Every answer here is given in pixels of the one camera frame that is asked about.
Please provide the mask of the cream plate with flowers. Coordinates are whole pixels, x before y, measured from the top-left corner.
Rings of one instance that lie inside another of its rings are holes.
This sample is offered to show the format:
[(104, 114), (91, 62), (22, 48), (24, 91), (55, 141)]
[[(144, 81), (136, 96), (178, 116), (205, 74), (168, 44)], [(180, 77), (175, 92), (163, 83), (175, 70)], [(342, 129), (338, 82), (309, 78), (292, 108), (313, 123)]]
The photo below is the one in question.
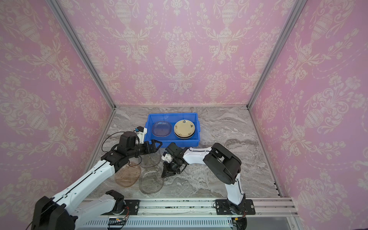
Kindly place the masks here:
[(195, 133), (196, 127), (190, 120), (180, 120), (174, 125), (174, 132), (181, 136)]

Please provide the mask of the orange round plate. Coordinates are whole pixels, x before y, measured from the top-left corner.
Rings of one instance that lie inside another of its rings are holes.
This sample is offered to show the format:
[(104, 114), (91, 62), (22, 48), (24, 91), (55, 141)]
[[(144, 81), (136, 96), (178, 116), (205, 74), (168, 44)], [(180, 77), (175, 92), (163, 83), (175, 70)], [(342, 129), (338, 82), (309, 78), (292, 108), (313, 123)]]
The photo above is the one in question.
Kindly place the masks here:
[(194, 133), (191, 133), (190, 135), (186, 135), (186, 136), (181, 136), (181, 135), (178, 135), (177, 133), (174, 133), (174, 134), (177, 138), (182, 139), (182, 140), (187, 140), (194, 136)]

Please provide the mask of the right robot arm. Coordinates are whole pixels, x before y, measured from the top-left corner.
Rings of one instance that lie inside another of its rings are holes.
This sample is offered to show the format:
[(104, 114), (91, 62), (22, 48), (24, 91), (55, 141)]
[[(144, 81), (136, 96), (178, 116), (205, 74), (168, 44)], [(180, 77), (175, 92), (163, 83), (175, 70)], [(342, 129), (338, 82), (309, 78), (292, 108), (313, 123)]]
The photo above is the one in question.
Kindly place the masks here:
[(219, 143), (204, 149), (180, 148), (171, 143), (163, 154), (161, 178), (181, 174), (190, 164), (206, 165), (224, 183), (232, 213), (245, 215), (246, 196), (241, 186), (241, 160)]

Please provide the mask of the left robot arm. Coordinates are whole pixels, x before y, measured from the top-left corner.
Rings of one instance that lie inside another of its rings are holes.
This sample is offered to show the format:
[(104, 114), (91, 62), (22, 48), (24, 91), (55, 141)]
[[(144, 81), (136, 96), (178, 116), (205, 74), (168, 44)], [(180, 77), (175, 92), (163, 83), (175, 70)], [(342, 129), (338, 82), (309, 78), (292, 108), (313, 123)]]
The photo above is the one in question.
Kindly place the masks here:
[(124, 196), (115, 190), (106, 192), (90, 204), (82, 205), (82, 201), (102, 182), (129, 164), (131, 158), (156, 153), (163, 145), (158, 140), (145, 141), (144, 136), (137, 130), (122, 132), (119, 143), (86, 174), (53, 197), (44, 196), (36, 202), (33, 219), (27, 229), (75, 230), (105, 213), (129, 216)]

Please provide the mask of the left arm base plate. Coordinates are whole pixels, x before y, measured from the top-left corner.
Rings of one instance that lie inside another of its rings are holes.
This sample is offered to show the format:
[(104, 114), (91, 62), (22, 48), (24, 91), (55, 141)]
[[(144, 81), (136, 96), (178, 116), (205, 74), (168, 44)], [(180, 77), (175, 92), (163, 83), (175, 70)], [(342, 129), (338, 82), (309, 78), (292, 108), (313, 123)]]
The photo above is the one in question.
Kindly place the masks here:
[(129, 214), (130, 216), (136, 216), (139, 211), (140, 200), (138, 199), (128, 199), (124, 201), (119, 201), (118, 204), (115, 204), (113, 209), (110, 212), (104, 213), (103, 216), (107, 215), (123, 215), (126, 216)]

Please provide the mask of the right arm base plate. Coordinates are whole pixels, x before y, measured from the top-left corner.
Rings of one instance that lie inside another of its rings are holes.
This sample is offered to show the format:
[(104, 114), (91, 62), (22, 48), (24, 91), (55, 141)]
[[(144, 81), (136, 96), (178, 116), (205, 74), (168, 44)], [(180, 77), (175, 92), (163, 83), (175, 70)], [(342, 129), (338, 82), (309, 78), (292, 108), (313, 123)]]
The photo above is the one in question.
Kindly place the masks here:
[(255, 206), (253, 200), (244, 199), (239, 205), (235, 205), (229, 200), (217, 199), (213, 207), (216, 209), (217, 215), (255, 215)]

